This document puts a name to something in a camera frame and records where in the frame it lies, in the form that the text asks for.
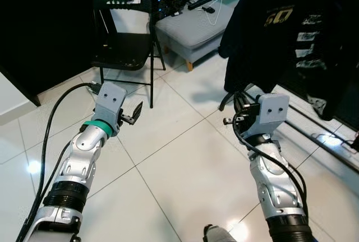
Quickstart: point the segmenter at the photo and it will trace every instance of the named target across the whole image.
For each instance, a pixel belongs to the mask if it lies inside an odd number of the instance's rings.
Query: gray ottoman
[[[224,30],[232,16],[233,9],[222,4],[215,23],[220,1],[212,7],[215,12],[207,13],[209,19],[205,11],[189,11],[185,6],[182,14],[166,17],[156,23],[157,36],[164,47],[164,52],[167,53],[168,49],[171,49],[183,57],[189,71],[193,70],[193,62],[219,47]]]

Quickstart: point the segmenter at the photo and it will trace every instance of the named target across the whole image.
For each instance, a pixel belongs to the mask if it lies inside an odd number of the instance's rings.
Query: wooden leg
[[[163,52],[164,52],[164,54],[169,53],[169,48],[166,45],[163,47]]]
[[[193,70],[193,64],[188,60],[186,60],[186,63],[187,63],[188,71],[192,71]]]

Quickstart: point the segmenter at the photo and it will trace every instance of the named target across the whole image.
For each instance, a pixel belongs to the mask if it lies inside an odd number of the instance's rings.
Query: white cable
[[[219,1],[219,0],[214,1],[214,2],[213,2],[211,5],[209,5],[208,7],[212,6],[212,5],[213,5],[215,2],[217,2],[217,1]],[[221,7],[222,7],[222,0],[220,0],[220,5],[219,5],[218,14],[217,14],[217,17],[216,17],[216,19],[215,19],[214,24],[211,23],[211,20],[209,19],[209,16],[208,16],[208,13],[206,12],[206,15],[207,15],[207,18],[208,18],[208,22],[209,22],[210,25],[215,25],[215,24],[217,23],[217,20],[218,20],[218,16],[219,16],[220,8],[221,8]]]

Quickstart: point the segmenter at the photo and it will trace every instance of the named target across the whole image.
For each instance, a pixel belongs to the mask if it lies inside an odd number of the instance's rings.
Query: black jacket
[[[331,119],[344,89],[339,63],[340,8],[335,0],[240,0],[219,47],[229,57],[224,89],[249,83],[270,92],[289,66],[306,79],[308,100]]]

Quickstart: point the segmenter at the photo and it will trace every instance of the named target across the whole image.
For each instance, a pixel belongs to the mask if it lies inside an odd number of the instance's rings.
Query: cable
[[[236,123],[237,118],[239,117],[239,114],[236,113],[233,117],[233,131],[236,135],[236,137],[239,139],[240,142],[242,142],[247,148],[249,148],[250,150],[254,151],[255,153],[257,153],[258,155],[268,159],[269,161],[275,163],[276,165],[278,165],[280,168],[283,169],[284,172],[287,173],[287,175],[289,176],[289,178],[294,182],[295,186],[297,187],[298,191],[299,191],[299,195],[302,199],[302,203],[303,203],[303,210],[306,216],[307,221],[309,220],[309,212],[308,212],[308,206],[307,206],[307,201],[306,201],[306,185],[305,185],[305,181],[302,177],[301,174],[299,174],[299,171],[297,171],[296,169],[295,172],[298,174],[298,176],[300,177],[302,184],[303,184],[303,189],[305,190],[305,194],[304,194],[304,190],[301,188],[298,180],[296,179],[296,177],[291,173],[291,171],[285,166],[283,165],[281,162],[279,162],[277,159],[270,157],[269,155],[267,155],[266,153],[262,152],[261,150],[259,150],[258,148],[250,145],[241,135],[240,135],[240,129],[239,129],[239,125]]]
[[[58,167],[59,167],[59,165],[60,165],[60,163],[61,163],[61,159],[62,159],[63,155],[65,154],[67,148],[69,147],[70,143],[71,143],[71,141],[69,141],[69,142],[64,146],[64,148],[62,149],[61,153],[59,154],[58,159],[57,159],[57,162],[56,162],[56,164],[55,164],[55,167],[54,167],[54,169],[52,170],[52,173],[51,173],[51,175],[50,175],[50,178],[48,179],[48,181],[47,181],[47,183],[46,183],[46,186],[45,186],[45,188],[43,189],[43,192],[42,192],[42,194],[41,194],[40,202],[44,199],[45,194],[46,194],[46,191],[47,191],[47,189],[49,188],[50,183],[51,183],[52,179],[53,179],[54,176],[55,176],[56,170],[58,169]]]
[[[217,1],[219,1],[219,0],[214,1],[214,2],[211,3],[211,5],[209,5],[208,7],[211,7],[211,6],[212,6],[215,2],[217,2]],[[206,12],[206,15],[207,15],[207,18],[208,18],[208,22],[209,22],[210,25],[216,25],[221,7],[222,7],[222,0],[220,0],[220,5],[219,5],[218,14],[217,14],[217,17],[216,17],[216,19],[215,19],[214,24],[211,23],[211,20],[209,19],[209,16],[208,16],[208,13]]]
[[[85,86],[89,86],[92,87],[92,83],[81,83],[78,85],[75,85],[74,87],[68,89],[66,92],[63,93],[63,95],[57,100],[57,102],[55,103],[48,122],[47,122],[47,127],[46,127],[46,131],[45,131],[45,136],[44,136],[44,142],[43,142],[43,148],[42,148],[42,156],[41,156],[41,171],[40,171],[40,182],[39,182],[39,188],[38,191],[36,193],[36,197],[33,203],[33,206],[31,207],[30,213],[28,215],[28,217],[26,218],[26,220],[24,221],[24,224],[19,232],[19,235],[16,239],[16,242],[22,242],[27,234],[27,232],[29,231],[29,228],[31,226],[31,224],[33,223],[36,213],[40,207],[41,204],[41,195],[43,194],[43,186],[44,186],[44,179],[45,179],[45,161],[46,161],[46,147],[47,147],[47,141],[49,139],[49,133],[50,133],[50,128],[51,128],[51,123],[52,123],[52,119],[54,117],[55,111],[57,110],[58,106],[60,105],[61,101],[72,91],[76,90],[77,88],[80,87],[85,87]]]

